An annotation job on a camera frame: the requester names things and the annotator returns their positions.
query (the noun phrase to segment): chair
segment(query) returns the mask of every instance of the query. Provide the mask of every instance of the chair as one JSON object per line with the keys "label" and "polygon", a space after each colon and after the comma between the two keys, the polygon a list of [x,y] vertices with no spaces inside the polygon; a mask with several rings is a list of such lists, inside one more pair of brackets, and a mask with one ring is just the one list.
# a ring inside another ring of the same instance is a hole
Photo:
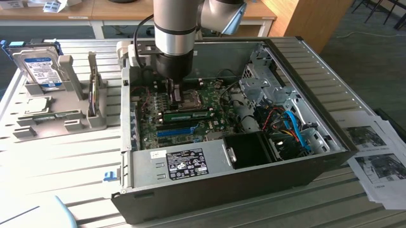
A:
{"label": "chair", "polygon": [[[370,1],[370,0],[362,0],[361,3],[358,4],[358,6],[355,7],[355,9],[353,10],[351,13],[355,12],[355,10],[357,10],[358,7],[361,6],[361,4],[365,3],[365,2],[367,3],[367,7],[369,7],[369,1]],[[386,19],[385,19],[383,24],[386,24],[386,21],[387,21],[390,15],[391,15],[391,13],[393,13],[393,10],[394,10],[394,7],[395,7],[398,1],[399,1],[399,0],[394,0],[393,8],[391,8],[391,10],[389,11],[389,14],[387,14],[387,17],[386,17]],[[377,8],[378,8],[378,6],[381,5],[382,2],[383,2],[383,0],[378,0],[377,5],[375,5],[374,9],[371,10],[371,12],[370,12],[370,14],[369,14],[369,16],[367,16],[367,19],[366,19],[366,21],[365,21],[363,23],[366,23],[366,22],[369,21],[370,17],[373,16],[373,14],[374,14],[374,12],[377,11]]]}

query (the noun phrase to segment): hard drive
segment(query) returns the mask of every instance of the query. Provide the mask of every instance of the hard drive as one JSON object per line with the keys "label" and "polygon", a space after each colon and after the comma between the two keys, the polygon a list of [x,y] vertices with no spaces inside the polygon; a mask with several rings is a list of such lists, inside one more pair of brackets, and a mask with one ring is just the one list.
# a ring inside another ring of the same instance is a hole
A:
{"label": "hard drive", "polygon": [[63,81],[68,75],[58,64],[62,50],[54,42],[1,42],[3,50],[16,63],[29,84],[39,84],[43,91],[64,90]]}

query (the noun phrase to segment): yellow wire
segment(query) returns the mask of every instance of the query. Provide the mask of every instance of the yellow wire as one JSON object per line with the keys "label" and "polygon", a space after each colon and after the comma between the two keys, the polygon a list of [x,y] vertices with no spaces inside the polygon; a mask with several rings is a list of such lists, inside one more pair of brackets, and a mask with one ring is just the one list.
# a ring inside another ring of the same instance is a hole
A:
{"label": "yellow wire", "polygon": [[281,130],[281,131],[285,132],[286,134],[289,134],[290,136],[293,136],[293,134],[289,131],[286,131],[286,130]]}

